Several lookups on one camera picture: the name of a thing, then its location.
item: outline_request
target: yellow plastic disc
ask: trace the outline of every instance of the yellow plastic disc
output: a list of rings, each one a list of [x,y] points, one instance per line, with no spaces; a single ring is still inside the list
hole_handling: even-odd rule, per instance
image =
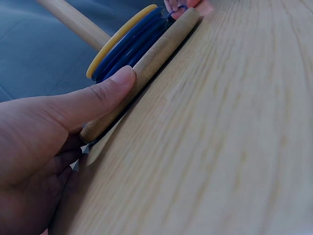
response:
[[[101,63],[101,61],[106,57],[109,51],[115,46],[116,43],[121,40],[122,37],[125,36],[126,33],[129,32],[139,21],[142,20],[146,15],[152,12],[157,8],[157,5],[152,4],[147,6],[146,8],[139,11],[136,15],[134,15],[127,23],[125,23],[114,35],[110,38],[110,40],[102,47],[96,57],[93,59],[92,63],[89,65],[86,76],[87,78],[91,78],[94,71]]]

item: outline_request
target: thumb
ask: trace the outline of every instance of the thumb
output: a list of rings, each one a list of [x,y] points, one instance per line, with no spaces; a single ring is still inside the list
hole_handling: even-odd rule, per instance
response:
[[[113,110],[134,85],[135,72],[125,66],[105,81],[49,99],[50,115],[69,132]]]

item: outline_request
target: wooden table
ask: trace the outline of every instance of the wooden table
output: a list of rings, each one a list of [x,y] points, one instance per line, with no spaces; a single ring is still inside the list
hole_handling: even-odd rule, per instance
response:
[[[220,0],[94,147],[51,234],[313,232],[313,1]]]

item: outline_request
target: wooden stick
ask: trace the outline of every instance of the wooden stick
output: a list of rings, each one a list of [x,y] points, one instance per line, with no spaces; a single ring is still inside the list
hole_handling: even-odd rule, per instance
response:
[[[95,50],[99,51],[110,39],[107,33],[66,1],[37,0],[37,2]]]
[[[80,137],[82,141],[94,141],[117,118],[125,107],[134,99],[165,61],[173,54],[199,20],[199,13],[189,8],[148,50],[134,66],[136,81],[123,101],[108,115],[87,123]]]

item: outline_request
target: hand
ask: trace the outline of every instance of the hand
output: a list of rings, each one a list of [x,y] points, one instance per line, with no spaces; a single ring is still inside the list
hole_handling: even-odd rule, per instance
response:
[[[69,165],[82,155],[81,127],[110,112],[134,80],[126,66],[80,91],[0,103],[0,234],[48,227],[62,192],[75,184]]]
[[[187,0],[164,0],[168,12],[178,11],[178,7],[187,5]]]

